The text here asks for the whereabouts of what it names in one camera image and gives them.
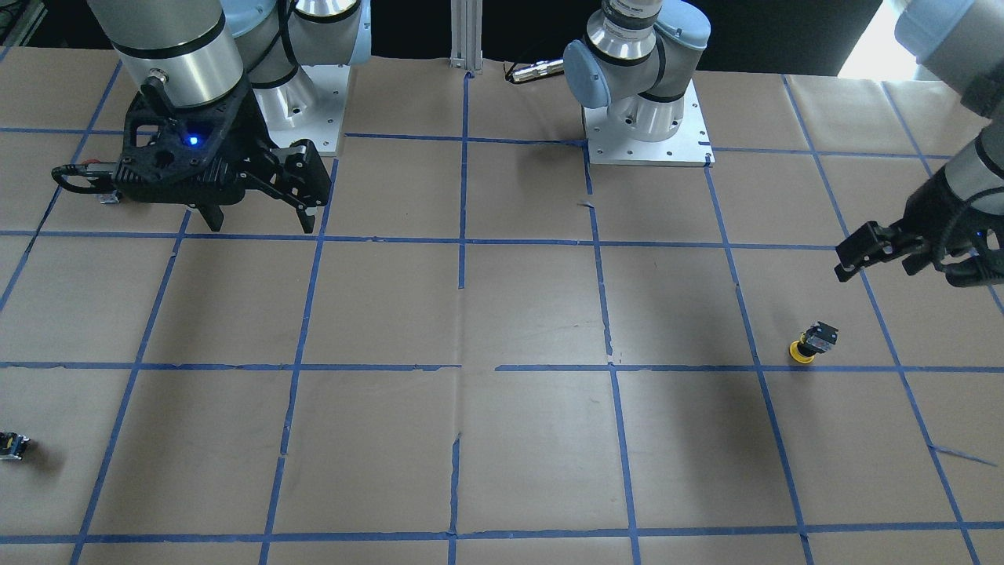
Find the small electronic component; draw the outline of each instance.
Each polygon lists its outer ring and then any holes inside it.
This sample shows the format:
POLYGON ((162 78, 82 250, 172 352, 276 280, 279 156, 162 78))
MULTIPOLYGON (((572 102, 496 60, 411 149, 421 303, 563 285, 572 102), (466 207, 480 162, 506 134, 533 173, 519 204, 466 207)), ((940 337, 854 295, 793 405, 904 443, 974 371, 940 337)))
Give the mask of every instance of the small electronic component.
POLYGON ((0 432, 0 461, 19 462, 31 440, 20 434, 0 432))
POLYGON ((798 363, 807 365, 815 359, 816 354, 826 353, 833 349, 833 346, 836 345, 837 332, 839 330, 828 324, 816 322, 808 330, 805 330, 801 338, 791 343, 788 353, 798 363))

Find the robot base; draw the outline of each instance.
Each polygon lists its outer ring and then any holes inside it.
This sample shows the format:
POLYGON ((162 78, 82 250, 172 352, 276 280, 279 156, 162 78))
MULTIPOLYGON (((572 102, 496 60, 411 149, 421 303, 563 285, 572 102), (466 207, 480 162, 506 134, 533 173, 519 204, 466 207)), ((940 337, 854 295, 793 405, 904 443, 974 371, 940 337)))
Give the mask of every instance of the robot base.
POLYGON ((583 108, 589 162, 595 165, 661 167, 704 167, 714 163, 715 154, 711 150, 694 82, 687 86, 684 99, 685 112, 680 128, 664 142, 643 142, 628 136, 621 123, 611 121, 606 107, 583 108))
POLYGON ((324 157, 333 157, 341 139, 341 124, 348 97, 351 67, 346 65, 303 66, 317 89, 317 101, 291 121, 268 123, 268 133, 279 147, 289 147, 297 139, 309 138, 324 157))

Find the tile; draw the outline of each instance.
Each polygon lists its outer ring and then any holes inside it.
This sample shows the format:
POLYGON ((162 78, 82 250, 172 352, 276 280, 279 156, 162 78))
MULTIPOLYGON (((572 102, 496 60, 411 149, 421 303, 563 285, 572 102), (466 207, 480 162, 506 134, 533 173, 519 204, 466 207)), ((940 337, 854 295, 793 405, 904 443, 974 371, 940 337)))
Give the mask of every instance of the tile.
POLYGON ((914 154, 878 82, 832 76, 788 81, 816 150, 914 154))
POLYGON ((92 534, 260 534, 290 374, 143 371, 92 534))
POLYGON ((1000 563, 1004 561, 1004 531, 973 531, 969 532, 976 547, 976 554, 983 563, 1000 563))
POLYGON ((631 563, 628 538, 461 540, 458 565, 609 565, 631 563))
POLYGON ((719 152, 711 175, 733 243, 835 245, 843 239, 808 155, 719 152))
MULTIPOLYGON (((934 444, 1004 464, 1001 375, 910 373, 908 380, 934 444)), ((1004 521, 1001 468, 946 455, 939 459, 966 520, 1004 521)))
MULTIPOLYGON (((334 159, 321 157, 324 168, 330 172, 334 159)), ((324 208, 317 208, 314 232, 315 235, 322 224, 324 208)), ((202 216, 193 212, 189 221, 189 233, 212 233, 202 216)), ((263 235, 304 235, 300 221, 296 218, 296 210, 281 200, 265 195, 258 190, 248 190, 244 199, 233 206, 223 207, 223 228, 221 233, 253 233, 263 235)))
POLYGON ((840 330, 819 365, 893 365, 864 287, 833 275, 832 251, 734 249, 757 354, 765 365, 796 365, 791 342, 817 321, 840 330))
POLYGON ((271 565, 351 563, 352 565, 442 565, 447 542, 272 543, 271 565))
POLYGON ((1004 331, 987 289, 956 289, 931 267, 908 276, 898 264, 875 265, 867 276, 904 365, 1004 365, 1004 349, 987 338, 1004 331))
MULTIPOLYGON (((929 178, 920 159, 825 156, 821 160, 851 233, 866 221, 888 226, 902 218, 907 198, 929 178)), ((936 162, 929 165, 932 172, 938 170, 936 162)))
POLYGON ((186 240, 144 360, 291 363, 314 249, 313 241, 186 240))
POLYGON ((129 371, 0 373, 0 430, 33 442, 23 461, 3 462, 0 535, 80 531, 128 379, 129 371))
POLYGON ((925 155, 955 155, 990 121, 966 109, 940 80, 887 82, 910 132, 925 155))
POLYGON ((752 361, 721 249, 604 247, 603 278, 614 362, 752 361))
POLYGON ((465 371, 458 531, 624 528, 608 373, 465 371))
POLYGON ((101 111, 97 114, 97 120, 94 121, 94 128, 122 130, 126 126, 126 111, 129 110, 139 89, 140 86, 124 68, 118 71, 111 89, 108 90, 108 97, 105 98, 101 111))
POLYGON ((24 249, 31 241, 30 237, 4 236, 0 237, 0 289, 7 289, 10 277, 17 270, 17 265, 21 262, 24 249))
POLYGON ((593 250, 468 245, 464 367, 605 364, 593 250))
POLYGON ((581 149, 476 143, 468 162, 468 237, 592 238, 581 149))
POLYGON ((809 148, 780 75, 701 71, 694 85, 716 147, 809 148))
POLYGON ((456 369, 300 373, 275 531, 446 530, 456 391, 456 369))
POLYGON ((110 50, 14 47, 0 66, 0 125, 85 128, 117 61, 110 50))
POLYGON ((564 76, 511 84, 512 63, 486 60, 470 80, 470 134, 515 139, 581 139, 582 106, 564 76))
POLYGON ((812 534, 809 542, 812 559, 817 565, 969 565, 973 562, 960 532, 812 534))
POLYGON ((17 565, 69 563, 72 554, 72 544, 0 545, 0 562, 17 563, 17 565))
POLYGON ((77 134, 0 132, 0 229, 38 227, 56 190, 50 172, 79 143, 77 134))
MULTIPOLYGON (((87 137, 80 158, 116 161, 121 153, 119 135, 92 134, 87 137)), ((83 185, 84 181, 72 182, 83 185)), ((43 231, 133 231, 176 233, 185 217, 185 206, 149 204, 123 199, 118 204, 101 204, 95 196, 60 193, 52 213, 45 220, 43 231)), ((201 222, 196 214, 190 223, 201 222)))
POLYGON ((324 243, 306 363, 455 364, 457 246, 324 243))
POLYGON ((135 360, 173 243, 38 238, 0 313, 0 359, 135 360))
POLYGON ((457 237, 460 154, 460 142, 345 137, 328 233, 457 237))
POLYGON ((701 536, 642 538, 645 563, 687 565, 802 565, 805 555, 798 536, 701 536))
POLYGON ((954 520, 897 374, 767 380, 806 523, 954 520))
POLYGON ((446 59, 373 57, 352 67, 351 80, 343 126, 346 132, 462 132, 464 71, 452 68, 446 59))
POLYGON ((103 563, 213 563, 214 565, 254 565, 258 563, 261 544, 255 543, 150 543, 87 544, 80 554, 80 565, 103 563))
POLYGON ((755 374, 618 379, 639 528, 794 524, 755 374))
POLYGON ((704 169, 597 166, 589 177, 604 241, 722 241, 704 169))

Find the yellow ring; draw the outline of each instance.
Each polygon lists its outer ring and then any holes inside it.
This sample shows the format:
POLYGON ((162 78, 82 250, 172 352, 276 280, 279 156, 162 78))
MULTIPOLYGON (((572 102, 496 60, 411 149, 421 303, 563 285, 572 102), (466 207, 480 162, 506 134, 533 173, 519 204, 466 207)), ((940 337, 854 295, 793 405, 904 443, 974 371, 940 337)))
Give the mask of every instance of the yellow ring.
POLYGON ((798 351, 798 344, 800 342, 791 342, 791 347, 788 348, 788 353, 791 354, 791 358, 801 363, 802 365, 808 365, 815 359, 815 355, 810 355, 808 357, 802 355, 802 352, 798 351))

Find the white mounting plate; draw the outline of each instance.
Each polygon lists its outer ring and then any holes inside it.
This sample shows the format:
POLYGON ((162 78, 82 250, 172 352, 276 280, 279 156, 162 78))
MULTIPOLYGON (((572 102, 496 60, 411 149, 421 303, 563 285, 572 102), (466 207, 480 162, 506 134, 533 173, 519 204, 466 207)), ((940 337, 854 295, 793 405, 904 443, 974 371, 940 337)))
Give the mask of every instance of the white mounting plate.
POLYGON ((594 165, 650 165, 704 167, 715 162, 704 113, 691 81, 684 94, 684 118, 677 133, 664 142, 642 142, 628 136, 620 123, 611 123, 606 107, 582 108, 589 163, 594 165))
POLYGON ((351 67, 347 64, 305 65, 303 70, 317 86, 320 101, 304 112, 309 113, 292 128, 270 128, 268 132, 279 147, 309 138, 322 156, 334 157, 341 139, 351 67))

